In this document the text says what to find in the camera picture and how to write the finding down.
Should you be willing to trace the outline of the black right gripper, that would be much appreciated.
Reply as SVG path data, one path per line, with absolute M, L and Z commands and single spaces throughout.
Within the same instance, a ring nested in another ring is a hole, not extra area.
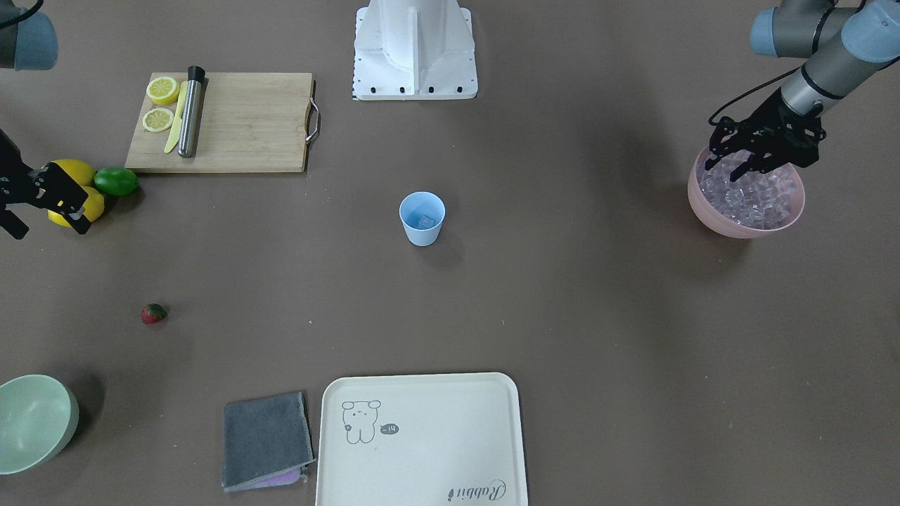
M 55 162 L 41 169 L 32 169 L 23 162 L 19 147 L 1 132 L 2 211 L 1 227 L 16 240 L 29 233 L 28 225 L 9 210 L 10 205 L 29 204 L 65 214 L 65 222 L 84 235 L 92 221 L 86 215 L 86 205 L 71 205 L 71 177 Z

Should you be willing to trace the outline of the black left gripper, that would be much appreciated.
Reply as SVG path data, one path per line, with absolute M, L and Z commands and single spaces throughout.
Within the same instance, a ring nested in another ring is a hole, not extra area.
M 809 167 L 819 160 L 819 144 L 826 137 L 820 119 L 823 112 L 823 104 L 815 100 L 811 111 L 796 113 L 776 91 L 742 121 L 728 116 L 712 117 L 714 132 L 708 142 L 704 170 L 712 170 L 729 155 L 734 166 L 728 175 L 730 183 L 784 164 Z

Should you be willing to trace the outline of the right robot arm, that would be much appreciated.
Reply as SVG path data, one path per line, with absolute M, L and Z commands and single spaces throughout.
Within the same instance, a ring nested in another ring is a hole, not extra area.
M 51 19 L 41 13 L 43 2 L 20 8 L 13 1 L 2 2 L 2 68 L 9 70 L 50 70 L 58 57 L 58 38 Z M 38 169 L 25 164 L 19 147 L 9 135 L 1 134 L 1 226 L 13 239 L 29 231 L 11 205 L 26 204 L 61 214 L 76 233 L 89 231 L 84 215 L 88 195 L 76 180 L 55 162 Z

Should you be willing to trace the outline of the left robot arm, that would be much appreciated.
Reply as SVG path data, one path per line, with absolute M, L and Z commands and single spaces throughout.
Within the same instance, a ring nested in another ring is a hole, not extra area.
M 706 170 L 733 154 L 748 154 L 731 171 L 731 181 L 785 164 L 816 163 L 826 136 L 823 113 L 898 60 L 899 4 L 863 1 L 840 8 L 835 1 L 783 1 L 756 16 L 750 45 L 756 54 L 801 58 L 803 64 L 779 77 L 778 89 L 749 117 L 710 117 Z

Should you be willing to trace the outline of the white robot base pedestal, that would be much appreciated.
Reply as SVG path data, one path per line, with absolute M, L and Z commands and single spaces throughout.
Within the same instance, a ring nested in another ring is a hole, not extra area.
M 354 100 L 477 96 L 472 13 L 458 2 L 371 1 L 354 19 Z

